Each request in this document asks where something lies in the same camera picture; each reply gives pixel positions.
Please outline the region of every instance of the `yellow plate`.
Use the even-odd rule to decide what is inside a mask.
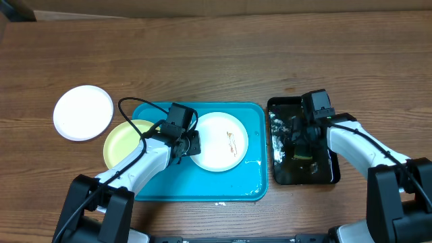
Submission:
[[[132,120],[135,126],[141,131],[146,132],[153,123],[144,120]],[[127,122],[116,126],[108,135],[103,145],[103,159],[108,169],[116,166],[126,156],[128,156],[140,141],[140,136],[135,129]]]

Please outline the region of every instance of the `food residue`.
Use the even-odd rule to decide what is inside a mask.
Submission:
[[[227,132],[227,136],[229,139],[229,147],[231,148],[231,153],[234,154],[234,156],[237,155],[237,147],[236,147],[236,140],[234,140],[234,134],[231,132]]]
[[[284,143],[282,138],[285,136],[284,134],[290,132],[290,129],[286,127],[284,121],[276,117],[276,114],[269,111],[269,115],[271,119],[273,162],[276,165],[282,163],[285,159]]]

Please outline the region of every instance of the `wall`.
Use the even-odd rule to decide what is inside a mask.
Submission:
[[[0,43],[1,39],[3,38],[3,32],[6,28],[6,24],[9,22],[9,20],[4,16],[2,12],[0,12]]]
[[[20,0],[31,9],[127,18],[432,9],[432,0]]]
[[[34,10],[36,20],[41,21],[65,21],[65,20],[98,20],[106,18],[124,18],[115,16],[98,16],[83,13],[63,13],[56,11]]]

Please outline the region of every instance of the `black tray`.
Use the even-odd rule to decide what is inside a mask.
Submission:
[[[339,162],[326,138],[314,144],[311,160],[292,158],[294,145],[287,138],[291,117],[302,115],[301,102],[301,97],[275,97],[267,103],[273,178],[281,185],[335,184],[340,180]]]

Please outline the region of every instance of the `blue tray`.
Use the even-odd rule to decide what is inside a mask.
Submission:
[[[171,103],[155,103],[168,110]],[[249,146],[243,161],[224,172],[197,166],[190,157],[172,163],[138,193],[136,200],[155,201],[254,201],[267,192],[267,144],[264,111],[254,103],[180,103],[198,111],[225,112],[239,119],[248,132]],[[135,109],[132,119],[157,122],[166,114],[147,104]]]

